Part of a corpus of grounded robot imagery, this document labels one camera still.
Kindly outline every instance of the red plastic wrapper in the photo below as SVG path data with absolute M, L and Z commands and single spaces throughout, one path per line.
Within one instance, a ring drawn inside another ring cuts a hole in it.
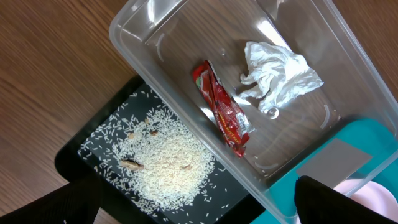
M 193 80 L 210 105 L 224 140 L 239 158 L 242 157 L 251 129 L 243 110 L 228 95 L 209 60 L 193 71 Z

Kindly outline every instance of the water droplet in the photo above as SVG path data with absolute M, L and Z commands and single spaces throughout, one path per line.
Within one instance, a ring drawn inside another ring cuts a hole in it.
M 279 116 L 278 108 L 271 108 L 266 113 L 270 117 L 270 119 L 275 119 Z

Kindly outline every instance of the white tissue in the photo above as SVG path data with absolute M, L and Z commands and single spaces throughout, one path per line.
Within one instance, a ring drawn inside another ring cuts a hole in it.
M 259 104 L 259 110 L 263 113 L 271 108 L 280 108 L 297 96 L 323 85 L 304 57 L 285 47 L 248 42 L 244 53 L 249 75 L 242 74 L 241 83 L 249 85 L 257 82 L 258 85 L 242 92 L 239 97 L 260 99 L 266 96 Z

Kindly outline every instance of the plastic box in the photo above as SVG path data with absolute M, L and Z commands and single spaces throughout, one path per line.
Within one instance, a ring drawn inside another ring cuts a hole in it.
M 110 38 L 216 158 L 282 223 L 296 222 L 297 214 L 282 211 L 269 187 L 341 120 L 352 115 L 376 120 L 395 142 L 397 102 L 331 1 L 130 0 L 112 22 Z M 307 59 L 325 84 L 281 108 L 276 119 L 262 114 L 258 102 L 238 101 L 256 128 L 246 155 L 238 159 L 213 124 L 191 73 L 210 59 L 226 89 L 236 96 L 245 88 L 239 75 L 247 73 L 243 49 L 249 40 L 290 47 Z M 372 160 L 376 163 L 360 173 L 361 181 L 348 195 L 398 156 L 391 146 L 386 142 L 377 150 Z M 270 166 L 266 175 L 256 163 Z

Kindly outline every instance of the wooden table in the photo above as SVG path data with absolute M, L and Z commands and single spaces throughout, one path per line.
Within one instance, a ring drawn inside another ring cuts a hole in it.
M 135 75 L 108 35 L 125 3 L 0 1 L 0 215 L 67 183 L 56 153 Z M 398 1 L 335 4 L 398 96 Z

